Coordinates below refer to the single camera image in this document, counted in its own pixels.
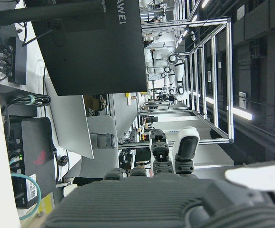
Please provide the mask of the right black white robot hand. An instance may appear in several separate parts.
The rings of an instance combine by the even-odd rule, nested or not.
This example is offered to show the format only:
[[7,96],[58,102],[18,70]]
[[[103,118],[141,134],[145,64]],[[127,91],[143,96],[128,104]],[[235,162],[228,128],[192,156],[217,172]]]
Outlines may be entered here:
[[177,133],[172,149],[150,133],[153,176],[115,168],[74,189],[46,218],[45,228],[275,228],[275,161],[228,169],[222,180],[196,177],[196,128]]

